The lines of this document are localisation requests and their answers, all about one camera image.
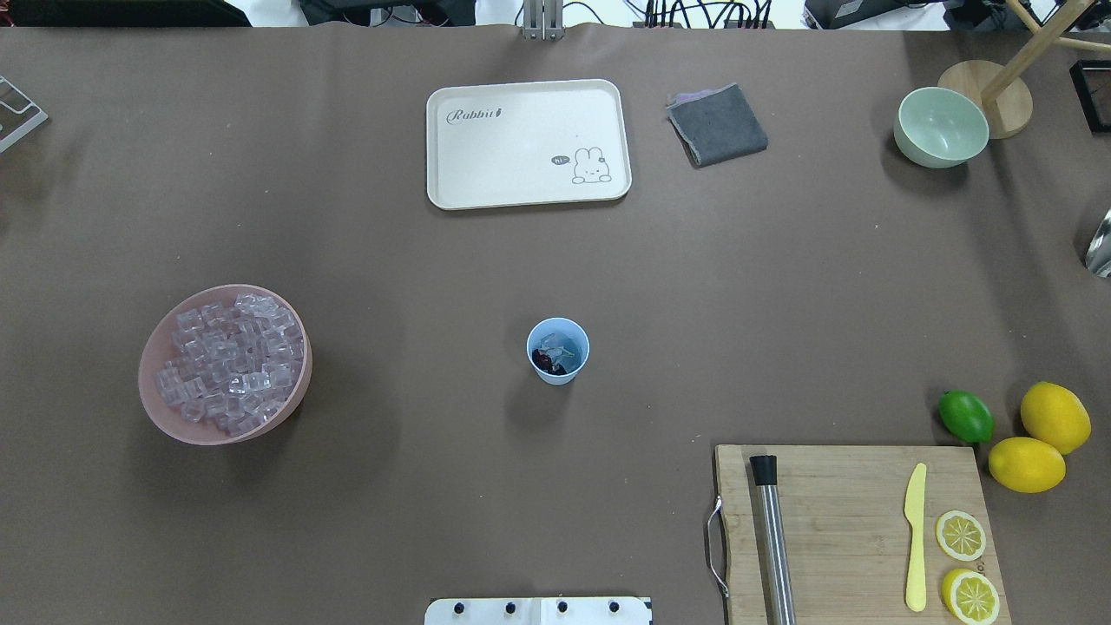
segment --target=gray cloth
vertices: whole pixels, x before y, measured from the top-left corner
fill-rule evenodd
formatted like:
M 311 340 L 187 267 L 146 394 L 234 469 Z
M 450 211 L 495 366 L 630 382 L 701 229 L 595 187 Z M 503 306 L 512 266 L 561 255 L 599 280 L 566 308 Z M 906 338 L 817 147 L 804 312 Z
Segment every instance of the gray cloth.
M 699 167 L 768 147 L 768 134 L 735 82 L 717 90 L 680 93 L 668 105 L 668 117 Z

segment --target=lemon slice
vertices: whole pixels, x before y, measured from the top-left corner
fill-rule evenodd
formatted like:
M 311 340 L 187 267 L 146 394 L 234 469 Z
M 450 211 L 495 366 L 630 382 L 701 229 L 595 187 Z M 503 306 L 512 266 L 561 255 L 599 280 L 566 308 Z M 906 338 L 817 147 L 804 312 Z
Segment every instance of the lemon slice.
M 941 582 L 945 607 L 965 625 L 990 625 L 999 617 L 999 593 L 975 571 L 954 568 Z
M 941 551 L 961 562 L 979 560 L 988 546 L 983 526 L 969 513 L 949 511 L 938 518 L 934 531 Z

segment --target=yellow knife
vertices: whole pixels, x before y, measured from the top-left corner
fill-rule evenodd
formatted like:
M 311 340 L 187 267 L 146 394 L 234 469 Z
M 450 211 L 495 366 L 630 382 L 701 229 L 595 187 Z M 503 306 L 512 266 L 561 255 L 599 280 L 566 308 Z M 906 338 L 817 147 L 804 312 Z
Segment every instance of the yellow knife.
M 907 607 L 925 609 L 925 556 L 922 553 L 922 525 L 925 514 L 925 465 L 919 463 L 907 484 L 903 516 L 910 523 L 910 563 L 907 565 Z

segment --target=round wooden base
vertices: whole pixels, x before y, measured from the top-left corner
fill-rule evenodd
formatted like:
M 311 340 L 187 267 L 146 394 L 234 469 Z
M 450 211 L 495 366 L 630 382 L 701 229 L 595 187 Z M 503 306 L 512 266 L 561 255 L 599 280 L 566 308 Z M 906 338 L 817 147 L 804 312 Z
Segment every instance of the round wooden base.
M 991 61 L 963 61 L 945 70 L 938 80 L 938 87 L 952 89 L 964 94 L 975 102 L 983 114 L 988 118 L 988 127 L 991 129 L 992 139 L 1005 139 L 1018 134 L 1030 123 L 1030 117 L 1034 112 L 1034 101 L 1030 95 L 1030 89 L 1021 78 L 1015 78 L 1003 92 L 995 98 L 995 102 L 988 102 L 984 105 L 980 101 L 980 93 L 983 88 L 991 82 L 995 74 L 1002 71 L 1003 65 Z

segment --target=pink bowl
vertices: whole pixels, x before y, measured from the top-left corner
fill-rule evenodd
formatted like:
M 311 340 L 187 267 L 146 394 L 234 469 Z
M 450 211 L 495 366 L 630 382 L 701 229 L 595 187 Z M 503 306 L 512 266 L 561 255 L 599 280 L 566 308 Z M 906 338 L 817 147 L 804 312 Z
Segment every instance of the pink bowl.
M 162 396 L 158 393 L 158 387 L 154 384 L 154 374 L 166 365 L 167 361 L 178 356 L 171 341 L 171 335 L 173 331 L 178 330 L 177 317 L 181 312 L 190 308 L 200 308 L 206 303 L 217 300 L 228 304 L 229 301 L 233 302 L 236 295 L 241 292 L 269 294 L 280 305 L 289 308 L 293 320 L 297 321 L 297 325 L 301 329 L 301 334 L 304 336 L 304 364 L 301 369 L 301 375 L 293 384 L 293 392 L 273 419 L 248 433 L 239 436 L 229 436 L 224 432 L 221 432 L 216 424 L 208 422 L 208 420 L 199 424 L 191 424 L 181 419 L 181 414 L 178 411 L 167 406 L 166 402 L 162 401 Z M 222 286 L 212 286 L 190 295 L 177 304 L 173 310 L 170 310 L 169 314 L 158 323 L 153 334 L 147 340 L 147 346 L 143 347 L 142 356 L 139 359 L 139 397 L 142 400 L 142 406 L 147 410 L 150 421 L 154 422 L 154 425 L 159 430 L 173 438 L 192 445 L 226 445 L 228 443 L 239 443 L 240 441 L 254 438 L 278 427 L 278 424 L 286 421 L 286 417 L 290 416 L 301 403 L 304 392 L 309 389 L 309 379 L 311 376 L 312 349 L 309 347 L 309 333 L 306 332 L 304 324 L 301 323 L 301 317 L 297 315 L 297 310 L 282 299 L 281 295 L 262 286 L 223 284 Z

